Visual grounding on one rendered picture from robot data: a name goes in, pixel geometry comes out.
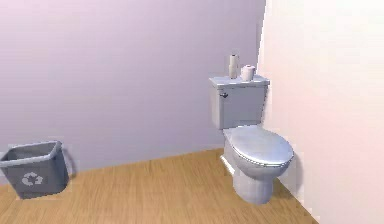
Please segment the tall white paper roll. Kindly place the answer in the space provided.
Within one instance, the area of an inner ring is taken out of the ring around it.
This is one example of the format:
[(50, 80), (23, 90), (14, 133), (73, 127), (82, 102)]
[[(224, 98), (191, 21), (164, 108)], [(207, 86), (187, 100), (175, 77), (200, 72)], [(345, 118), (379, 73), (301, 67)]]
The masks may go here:
[(238, 62), (239, 62), (239, 56), (237, 54), (232, 54), (229, 57), (229, 77), (231, 79), (237, 78)]

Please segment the short white paper roll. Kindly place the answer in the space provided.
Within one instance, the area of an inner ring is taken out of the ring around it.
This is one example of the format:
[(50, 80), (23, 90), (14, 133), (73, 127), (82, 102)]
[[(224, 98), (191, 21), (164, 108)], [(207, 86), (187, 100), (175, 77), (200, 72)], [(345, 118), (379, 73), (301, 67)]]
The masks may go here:
[(256, 68), (253, 65), (245, 65), (241, 68), (241, 79), (251, 81), (255, 75)]

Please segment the white toilet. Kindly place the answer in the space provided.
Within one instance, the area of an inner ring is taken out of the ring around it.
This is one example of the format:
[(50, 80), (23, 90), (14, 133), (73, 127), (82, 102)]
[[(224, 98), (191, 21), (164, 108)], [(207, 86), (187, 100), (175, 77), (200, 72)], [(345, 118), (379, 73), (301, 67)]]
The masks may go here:
[(262, 126), (270, 80), (227, 76), (210, 82), (212, 123), (224, 136), (220, 159), (233, 178), (235, 192), (246, 202), (265, 204), (273, 181), (295, 157), (290, 143)]

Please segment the grey recycling bin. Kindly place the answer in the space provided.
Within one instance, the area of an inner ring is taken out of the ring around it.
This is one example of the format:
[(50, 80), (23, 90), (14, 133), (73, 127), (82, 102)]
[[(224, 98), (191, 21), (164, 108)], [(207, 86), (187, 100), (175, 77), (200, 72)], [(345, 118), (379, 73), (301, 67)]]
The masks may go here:
[(62, 192), (69, 181), (62, 143), (15, 145), (0, 158), (0, 170), (20, 199)]

